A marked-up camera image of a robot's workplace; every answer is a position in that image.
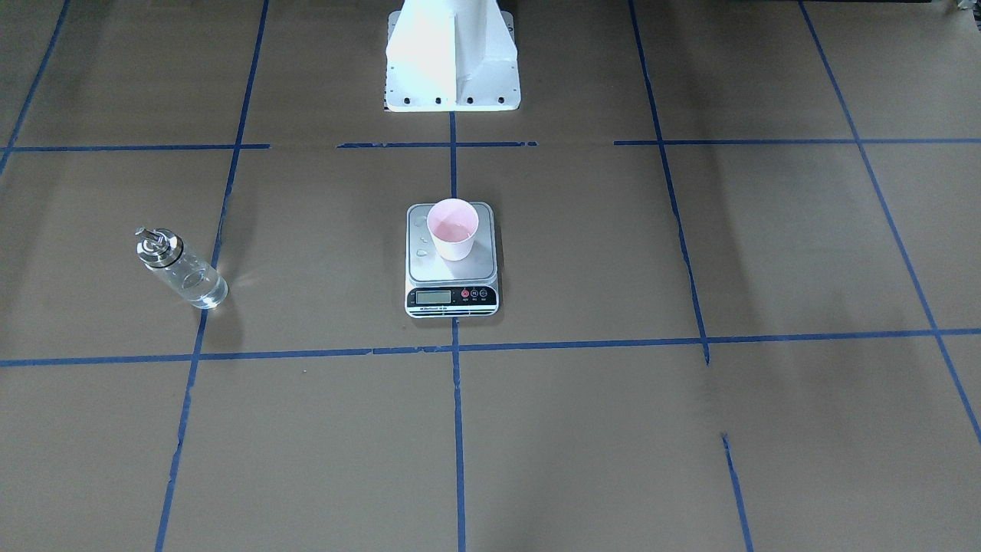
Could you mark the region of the pink paper cup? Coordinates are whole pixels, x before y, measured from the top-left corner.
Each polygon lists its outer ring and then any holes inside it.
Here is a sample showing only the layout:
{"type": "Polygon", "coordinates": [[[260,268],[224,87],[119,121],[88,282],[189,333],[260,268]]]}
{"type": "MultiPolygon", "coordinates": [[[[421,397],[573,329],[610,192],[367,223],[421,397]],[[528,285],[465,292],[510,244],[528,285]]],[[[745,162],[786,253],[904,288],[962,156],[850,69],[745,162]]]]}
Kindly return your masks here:
{"type": "Polygon", "coordinates": [[[438,255],[445,261],[466,258],[472,251],[479,227],[476,207],[462,199],[444,199],[428,210],[428,233],[438,255]]]}

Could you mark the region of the glass sauce bottle metal cap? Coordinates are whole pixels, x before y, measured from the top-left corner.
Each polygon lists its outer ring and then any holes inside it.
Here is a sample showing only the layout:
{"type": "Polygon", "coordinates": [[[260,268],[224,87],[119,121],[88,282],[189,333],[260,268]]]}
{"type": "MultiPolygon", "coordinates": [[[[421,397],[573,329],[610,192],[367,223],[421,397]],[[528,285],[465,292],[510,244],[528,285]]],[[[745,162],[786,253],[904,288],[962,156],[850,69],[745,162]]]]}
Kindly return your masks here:
{"type": "Polygon", "coordinates": [[[225,279],[176,233],[140,227],[134,235],[137,258],[193,307],[213,310],[228,296],[225,279]]]}

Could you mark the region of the silver digital kitchen scale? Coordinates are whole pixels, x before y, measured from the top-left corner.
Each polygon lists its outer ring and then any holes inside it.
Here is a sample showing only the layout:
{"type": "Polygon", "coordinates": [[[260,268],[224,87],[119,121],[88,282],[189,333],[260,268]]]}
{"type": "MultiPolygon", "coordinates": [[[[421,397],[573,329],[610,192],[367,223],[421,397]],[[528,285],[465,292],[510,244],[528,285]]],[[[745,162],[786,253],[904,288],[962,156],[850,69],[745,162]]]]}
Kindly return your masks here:
{"type": "Polygon", "coordinates": [[[404,310],[410,317],[490,317],[500,310],[494,210],[448,199],[406,211],[404,310]]]}

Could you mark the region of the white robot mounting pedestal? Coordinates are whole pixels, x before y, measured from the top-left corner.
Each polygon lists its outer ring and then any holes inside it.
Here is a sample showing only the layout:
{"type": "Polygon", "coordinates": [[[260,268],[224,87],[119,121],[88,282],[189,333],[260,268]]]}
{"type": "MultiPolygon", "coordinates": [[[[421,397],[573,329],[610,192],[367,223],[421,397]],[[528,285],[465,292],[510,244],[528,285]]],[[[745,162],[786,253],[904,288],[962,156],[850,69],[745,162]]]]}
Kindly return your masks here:
{"type": "Polygon", "coordinates": [[[500,112],[521,101],[514,18],[497,1],[405,1],[389,14],[390,112],[500,112]]]}

